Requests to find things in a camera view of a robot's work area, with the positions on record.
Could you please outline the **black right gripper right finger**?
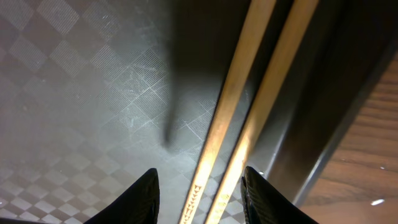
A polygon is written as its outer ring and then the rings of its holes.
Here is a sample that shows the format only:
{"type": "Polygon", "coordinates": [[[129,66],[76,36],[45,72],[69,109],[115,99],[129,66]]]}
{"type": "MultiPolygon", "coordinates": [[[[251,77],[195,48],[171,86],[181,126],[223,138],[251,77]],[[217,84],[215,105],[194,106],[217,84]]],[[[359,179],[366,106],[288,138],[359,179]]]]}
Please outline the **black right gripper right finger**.
{"type": "Polygon", "coordinates": [[[241,177],[241,196],[246,224],[316,224],[289,202],[254,168],[241,177]]]}

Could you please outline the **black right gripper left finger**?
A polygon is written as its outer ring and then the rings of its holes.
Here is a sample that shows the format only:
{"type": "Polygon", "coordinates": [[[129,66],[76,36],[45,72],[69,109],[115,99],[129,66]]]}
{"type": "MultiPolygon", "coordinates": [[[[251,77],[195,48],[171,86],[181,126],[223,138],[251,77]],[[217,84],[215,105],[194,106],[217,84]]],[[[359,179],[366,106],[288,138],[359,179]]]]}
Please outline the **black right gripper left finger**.
{"type": "Polygon", "coordinates": [[[157,224],[159,208],[159,176],[150,168],[85,224],[157,224]]]}

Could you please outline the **wooden chopstick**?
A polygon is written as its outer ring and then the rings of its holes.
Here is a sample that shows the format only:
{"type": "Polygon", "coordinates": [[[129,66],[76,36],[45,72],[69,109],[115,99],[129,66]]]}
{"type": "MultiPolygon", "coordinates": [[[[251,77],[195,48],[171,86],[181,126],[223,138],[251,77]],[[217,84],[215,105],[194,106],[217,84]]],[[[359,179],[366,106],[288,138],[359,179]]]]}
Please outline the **wooden chopstick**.
{"type": "Polygon", "coordinates": [[[192,223],[275,4],[275,0],[250,2],[179,224],[192,223]]]}
{"type": "Polygon", "coordinates": [[[317,0],[294,1],[209,211],[207,223],[220,221],[247,162],[249,151],[254,147],[271,113],[317,5],[317,0]]]}

